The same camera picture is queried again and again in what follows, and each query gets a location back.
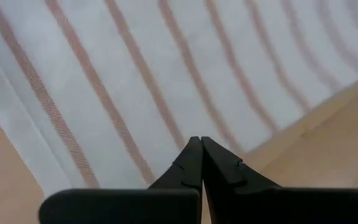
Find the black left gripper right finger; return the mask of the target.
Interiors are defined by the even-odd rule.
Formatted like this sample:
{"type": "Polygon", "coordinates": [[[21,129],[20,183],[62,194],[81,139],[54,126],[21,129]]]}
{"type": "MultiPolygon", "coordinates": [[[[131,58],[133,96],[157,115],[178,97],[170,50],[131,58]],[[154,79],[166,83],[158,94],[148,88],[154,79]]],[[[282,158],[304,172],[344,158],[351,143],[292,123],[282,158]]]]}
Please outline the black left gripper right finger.
{"type": "Polygon", "coordinates": [[[282,187],[211,138],[201,142],[212,224],[358,224],[358,189],[282,187]]]}

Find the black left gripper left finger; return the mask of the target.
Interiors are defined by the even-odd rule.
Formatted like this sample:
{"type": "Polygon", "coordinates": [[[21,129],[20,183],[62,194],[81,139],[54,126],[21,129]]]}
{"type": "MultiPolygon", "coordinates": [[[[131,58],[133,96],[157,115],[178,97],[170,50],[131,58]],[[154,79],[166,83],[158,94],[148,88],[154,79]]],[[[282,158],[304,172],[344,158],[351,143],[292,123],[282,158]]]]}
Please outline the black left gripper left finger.
{"type": "Polygon", "coordinates": [[[147,189],[68,189],[39,208],[40,224],[201,224],[203,146],[198,137],[147,189]]]}

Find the white towel with stripes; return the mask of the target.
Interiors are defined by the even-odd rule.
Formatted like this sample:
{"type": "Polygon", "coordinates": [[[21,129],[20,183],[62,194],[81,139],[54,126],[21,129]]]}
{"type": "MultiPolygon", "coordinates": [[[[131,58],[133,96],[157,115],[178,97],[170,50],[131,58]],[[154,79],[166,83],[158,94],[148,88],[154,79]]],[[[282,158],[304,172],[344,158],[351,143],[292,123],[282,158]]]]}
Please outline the white towel with stripes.
{"type": "Polygon", "coordinates": [[[358,0],[0,0],[0,125],[44,195],[248,152],[358,81],[358,0]]]}

